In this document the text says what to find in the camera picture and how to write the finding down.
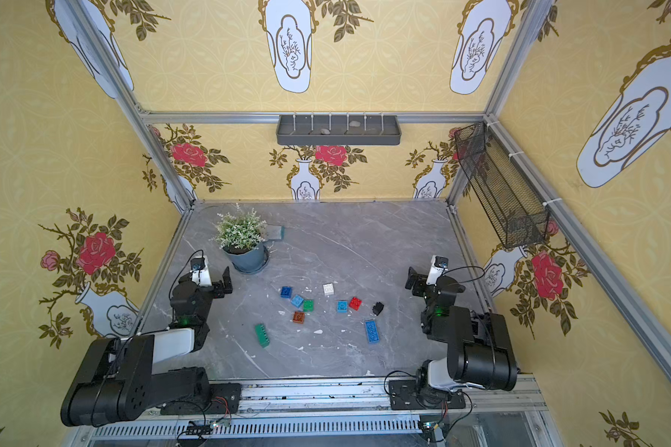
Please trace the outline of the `brown lego brick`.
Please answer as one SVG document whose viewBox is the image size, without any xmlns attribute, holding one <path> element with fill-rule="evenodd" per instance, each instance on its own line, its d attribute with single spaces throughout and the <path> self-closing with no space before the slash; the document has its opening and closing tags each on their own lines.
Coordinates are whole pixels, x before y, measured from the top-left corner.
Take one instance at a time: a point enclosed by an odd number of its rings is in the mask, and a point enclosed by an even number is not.
<svg viewBox="0 0 671 447">
<path fill-rule="evenodd" d="M 292 322 L 296 324 L 303 324 L 305 322 L 305 313 L 301 311 L 296 311 L 294 313 Z"/>
</svg>

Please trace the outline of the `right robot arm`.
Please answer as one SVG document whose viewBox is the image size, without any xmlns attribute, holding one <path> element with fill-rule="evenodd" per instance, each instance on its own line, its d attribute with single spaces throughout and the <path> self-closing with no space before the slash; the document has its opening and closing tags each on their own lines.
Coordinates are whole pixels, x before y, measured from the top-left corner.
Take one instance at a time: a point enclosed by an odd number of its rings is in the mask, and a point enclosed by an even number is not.
<svg viewBox="0 0 671 447">
<path fill-rule="evenodd" d="M 466 287 L 445 272 L 434 267 L 421 274 L 410 267 L 404 285 L 424 299 L 421 331 L 447 346 L 443 359 L 423 362 L 416 373 L 414 399 L 429 408 L 450 402 L 460 387 L 511 391 L 519 374 L 504 316 L 457 305 Z"/>
</svg>

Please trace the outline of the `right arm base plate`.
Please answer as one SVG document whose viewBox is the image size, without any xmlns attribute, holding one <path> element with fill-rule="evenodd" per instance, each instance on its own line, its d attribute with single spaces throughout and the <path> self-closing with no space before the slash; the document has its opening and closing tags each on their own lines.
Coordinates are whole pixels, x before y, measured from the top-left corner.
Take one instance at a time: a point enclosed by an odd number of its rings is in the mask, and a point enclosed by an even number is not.
<svg viewBox="0 0 671 447">
<path fill-rule="evenodd" d="M 393 410 L 461 410 L 467 407 L 462 393 L 434 389 L 414 378 L 396 378 L 387 382 Z"/>
</svg>

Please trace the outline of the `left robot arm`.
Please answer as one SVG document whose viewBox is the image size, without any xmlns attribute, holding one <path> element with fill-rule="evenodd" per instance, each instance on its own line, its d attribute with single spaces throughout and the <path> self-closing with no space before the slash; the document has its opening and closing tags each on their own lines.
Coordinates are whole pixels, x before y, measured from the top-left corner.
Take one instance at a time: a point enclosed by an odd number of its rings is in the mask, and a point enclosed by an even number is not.
<svg viewBox="0 0 671 447">
<path fill-rule="evenodd" d="M 212 302 L 232 293 L 228 268 L 211 284 L 194 270 L 171 289 L 173 320 L 167 329 L 92 342 L 63 400 L 62 423 L 97 428 L 134 421 L 150 408 L 174 405 L 189 405 L 204 415 L 212 401 L 204 368 L 156 374 L 153 367 L 201 350 L 210 331 Z"/>
</svg>

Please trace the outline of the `long green lego brick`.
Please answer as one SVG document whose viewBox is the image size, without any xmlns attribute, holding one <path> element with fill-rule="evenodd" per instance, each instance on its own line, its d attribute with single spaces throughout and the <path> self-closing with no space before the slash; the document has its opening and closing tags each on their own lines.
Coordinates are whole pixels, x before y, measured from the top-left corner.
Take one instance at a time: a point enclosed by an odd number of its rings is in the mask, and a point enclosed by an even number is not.
<svg viewBox="0 0 671 447">
<path fill-rule="evenodd" d="M 262 348 L 267 348 L 270 345 L 270 337 L 268 336 L 266 326 L 263 323 L 255 325 L 255 334 L 257 341 Z"/>
</svg>

